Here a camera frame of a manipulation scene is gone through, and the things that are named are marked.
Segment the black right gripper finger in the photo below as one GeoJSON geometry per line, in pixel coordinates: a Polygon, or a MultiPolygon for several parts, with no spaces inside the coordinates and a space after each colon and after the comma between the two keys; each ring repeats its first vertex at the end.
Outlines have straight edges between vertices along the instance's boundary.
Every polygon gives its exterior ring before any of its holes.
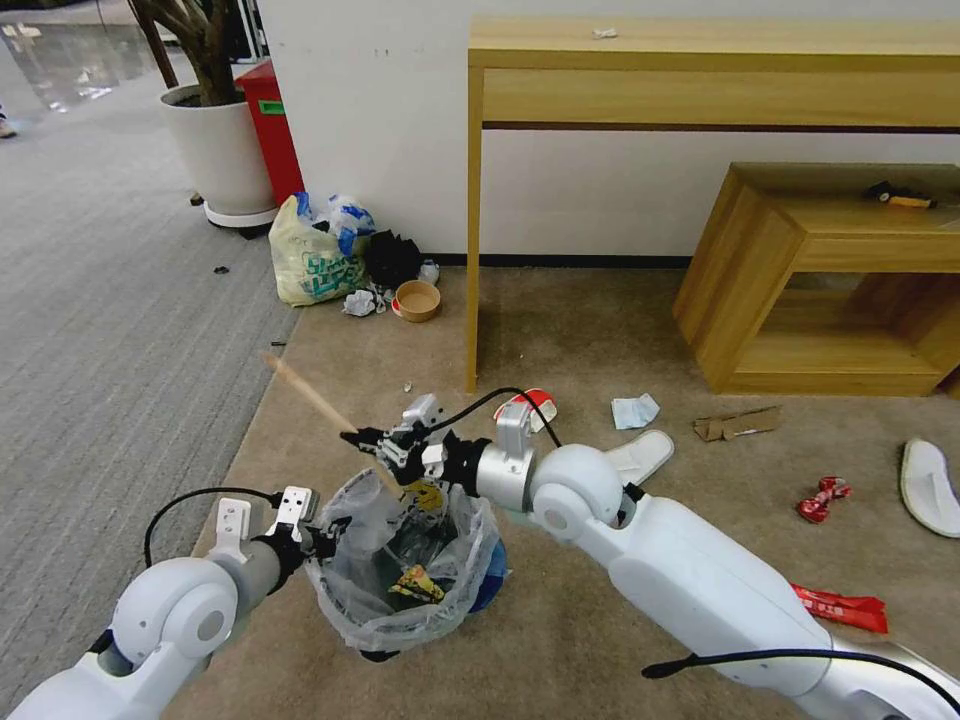
{"type": "Polygon", "coordinates": [[[363,427],[342,430],[339,437],[368,454],[409,453],[428,437],[428,428],[420,422],[402,423],[389,429],[363,427]]]}
{"type": "Polygon", "coordinates": [[[379,443],[374,454],[400,486],[410,486],[427,476],[422,459],[424,450],[423,443],[414,443],[410,447],[379,443]]]}

